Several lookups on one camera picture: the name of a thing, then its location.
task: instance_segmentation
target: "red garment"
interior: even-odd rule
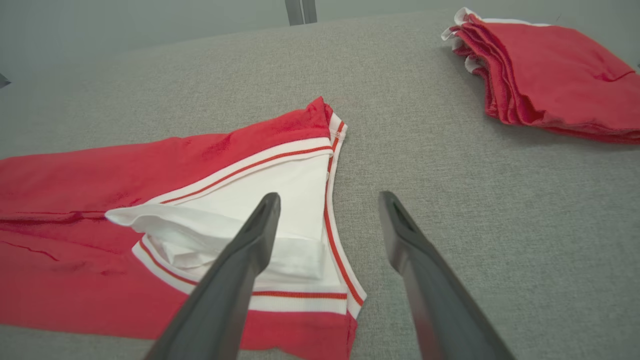
[[[443,38],[462,39],[454,52],[477,63],[467,69],[491,88],[487,115],[564,135],[640,143],[640,76],[600,44],[573,29],[483,20],[468,9],[456,21]]]
[[[334,118],[333,110],[318,98],[305,110],[227,135],[0,161],[0,323],[158,337],[187,295],[160,280],[133,255],[131,249],[140,234],[112,224],[105,212],[143,204],[277,145],[326,138],[327,146],[305,151],[333,151],[337,157],[344,124],[331,133]],[[325,217],[331,234],[335,219],[330,203]],[[340,297],[355,299],[359,310],[365,294],[349,273],[337,233],[330,235],[330,241],[337,266],[348,269],[341,274],[349,294]],[[348,359],[356,316],[352,310],[342,314],[249,311],[241,348],[278,347],[305,359]]]

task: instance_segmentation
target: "red and white garment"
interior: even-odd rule
[[[482,19],[467,8],[442,33],[485,81],[485,112],[505,124],[616,143],[640,143],[640,76],[574,30]]]
[[[278,192],[241,348],[348,359],[366,294],[332,208],[346,129],[318,98],[229,134],[0,161],[0,322],[154,339]]]

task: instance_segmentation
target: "red stripe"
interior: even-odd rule
[[[303,293],[295,291],[254,291],[253,296],[293,297],[299,299],[347,299],[347,294],[345,293]]]
[[[180,275],[176,275],[173,272],[171,272],[171,270],[165,268],[162,264],[160,264],[158,262],[158,260],[156,260],[156,258],[154,258],[154,256],[151,254],[151,251],[149,251],[149,249],[147,248],[145,243],[142,242],[142,240],[140,240],[139,243],[140,243],[140,247],[142,248],[142,250],[144,250],[147,253],[147,255],[149,255],[149,257],[151,258],[151,261],[153,261],[154,264],[156,264],[157,267],[159,267],[160,269],[164,270],[164,272],[166,272],[167,274],[171,275],[172,277],[174,277],[174,278],[176,278],[176,279],[178,279],[180,281],[186,282],[186,283],[191,284],[193,286],[196,286],[198,284],[197,281],[189,280],[189,279],[187,279],[185,277],[182,277]]]
[[[225,177],[222,177],[221,179],[219,179],[219,180],[215,181],[213,184],[209,184],[209,185],[207,185],[207,186],[203,187],[203,188],[202,188],[202,189],[200,189],[200,190],[197,190],[197,191],[195,191],[195,192],[189,193],[189,194],[187,194],[187,195],[183,195],[183,196],[180,196],[180,197],[176,197],[176,198],[174,198],[174,199],[170,199],[170,200],[162,201],[162,202],[161,202],[161,204],[166,204],[167,202],[172,202],[172,201],[176,201],[176,200],[181,200],[181,199],[184,199],[185,197],[189,197],[189,196],[192,196],[192,195],[196,195],[196,194],[198,194],[198,193],[201,193],[201,192],[205,191],[206,189],[211,188],[212,186],[216,186],[217,184],[220,184],[221,182],[223,182],[224,180],[227,180],[228,178],[230,178],[230,177],[232,177],[232,176],[238,175],[239,173],[241,173],[241,172],[243,172],[243,171],[247,171],[248,169],[250,169],[250,168],[252,168],[252,167],[256,167],[256,166],[258,166],[258,165],[262,165],[262,164],[264,164],[264,163],[268,163],[269,161],[273,161],[273,160],[276,160],[276,159],[284,158],[284,157],[286,157],[286,156],[293,156],[293,155],[300,155],[300,154],[308,154],[308,153],[310,153],[310,152],[316,152],[316,151],[321,151],[321,150],[330,150],[330,149],[332,149],[330,146],[320,146],[320,147],[314,147],[313,149],[300,150],[300,151],[292,151],[292,152],[285,152],[285,153],[283,153],[283,154],[278,154],[278,155],[272,156],[272,157],[270,157],[270,158],[268,158],[268,159],[260,160],[260,161],[258,161],[258,162],[256,162],[256,163],[253,163],[253,164],[251,164],[251,165],[247,165],[247,166],[245,166],[245,167],[243,167],[243,168],[241,168],[241,169],[239,169],[239,170],[236,170],[236,171],[232,172],[231,174],[229,174],[229,175],[227,175],[227,176],[225,176]]]
[[[343,127],[344,127],[344,123],[341,122],[340,126],[338,127],[338,134],[342,132]],[[337,147],[338,147],[338,136],[336,136],[333,141],[332,150],[334,153]],[[331,172],[331,165],[333,165],[333,157],[329,159],[329,170],[328,170],[329,172]],[[328,188],[329,188],[329,183],[327,183],[326,196],[328,196],[328,190],[329,190]],[[353,283],[351,282],[351,279],[347,274],[347,269],[344,267],[344,264],[342,263],[342,259],[340,258],[340,255],[338,253],[338,248],[335,246],[335,240],[333,239],[333,231],[331,230],[331,222],[329,221],[329,207],[326,201],[324,202],[324,225],[326,227],[327,237],[329,237],[329,246],[331,247],[331,252],[333,253],[333,257],[335,258],[336,264],[338,264],[338,268],[340,269],[342,278],[347,283],[347,287],[349,288],[349,291],[351,292],[353,298],[356,300],[356,302],[359,305],[362,305],[364,303],[364,300],[362,300],[362,298],[356,291],[355,286],[353,286]]]

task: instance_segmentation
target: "gray table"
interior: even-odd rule
[[[205,38],[14,83],[0,90],[0,157],[227,132],[322,95],[349,125],[335,212],[369,294],[353,359],[419,357],[380,190],[400,197],[518,358],[637,357],[640,147],[484,116],[482,81],[439,39],[455,10]],[[137,359],[149,346],[0,327],[3,359]]]

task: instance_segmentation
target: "gray wall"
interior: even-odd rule
[[[639,0],[316,0],[321,22],[462,6],[577,28],[640,62]],[[284,0],[0,0],[0,72],[18,81],[51,65],[288,24]]]

